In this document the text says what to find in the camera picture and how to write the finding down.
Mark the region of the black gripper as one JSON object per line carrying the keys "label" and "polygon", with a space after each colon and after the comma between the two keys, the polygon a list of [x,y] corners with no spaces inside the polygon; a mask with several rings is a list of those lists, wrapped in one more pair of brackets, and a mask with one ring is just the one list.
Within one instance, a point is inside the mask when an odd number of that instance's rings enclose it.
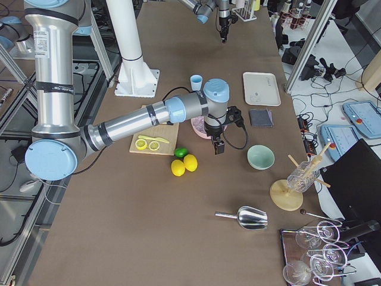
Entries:
{"label": "black gripper", "polygon": [[204,129],[207,136],[211,137],[213,143],[214,154],[223,154],[225,143],[221,139],[221,134],[224,132],[224,126],[219,118],[209,114],[204,117]]}

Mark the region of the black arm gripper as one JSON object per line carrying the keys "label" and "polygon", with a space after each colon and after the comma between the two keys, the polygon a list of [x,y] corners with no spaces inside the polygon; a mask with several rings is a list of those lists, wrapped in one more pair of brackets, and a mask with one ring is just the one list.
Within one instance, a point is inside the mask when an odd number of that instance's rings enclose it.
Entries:
{"label": "black arm gripper", "polygon": [[228,8],[218,8],[218,22],[220,27],[217,27],[218,32],[227,32],[229,30],[229,17],[230,17],[230,10]]}

